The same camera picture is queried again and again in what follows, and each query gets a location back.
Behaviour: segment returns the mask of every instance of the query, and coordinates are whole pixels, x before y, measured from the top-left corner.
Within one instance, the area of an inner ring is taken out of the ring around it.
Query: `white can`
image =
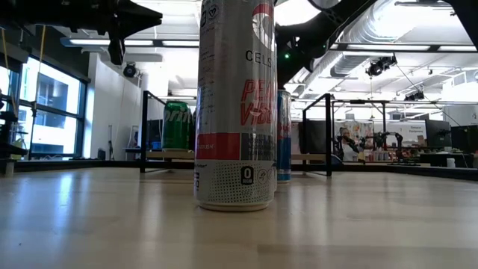
[[[194,195],[203,208],[266,208],[276,188],[273,0],[204,0]]]

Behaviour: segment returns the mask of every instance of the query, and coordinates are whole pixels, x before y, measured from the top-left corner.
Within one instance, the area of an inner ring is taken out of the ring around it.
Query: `computer screen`
[[[442,120],[425,120],[426,140],[430,147],[452,146],[451,126]]]

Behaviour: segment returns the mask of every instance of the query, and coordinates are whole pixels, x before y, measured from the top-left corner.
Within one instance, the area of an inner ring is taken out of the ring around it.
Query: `red stripe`
[[[197,160],[240,160],[240,134],[199,134]]]
[[[257,7],[255,7],[254,11],[252,12],[252,16],[255,16],[256,14],[259,14],[259,13],[265,13],[269,15],[269,17],[273,18],[274,8],[269,6],[268,4],[260,4]]]

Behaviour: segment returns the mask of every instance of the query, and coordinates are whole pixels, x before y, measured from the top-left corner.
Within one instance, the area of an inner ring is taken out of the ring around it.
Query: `blue can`
[[[277,96],[277,182],[286,183],[291,180],[292,98],[286,90],[279,90]]]

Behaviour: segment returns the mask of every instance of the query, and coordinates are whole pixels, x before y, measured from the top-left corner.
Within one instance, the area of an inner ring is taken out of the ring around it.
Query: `person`
[[[347,128],[341,128],[341,145],[344,152],[344,158],[342,161],[357,161],[358,150],[355,146],[355,142],[350,138],[350,131]]]

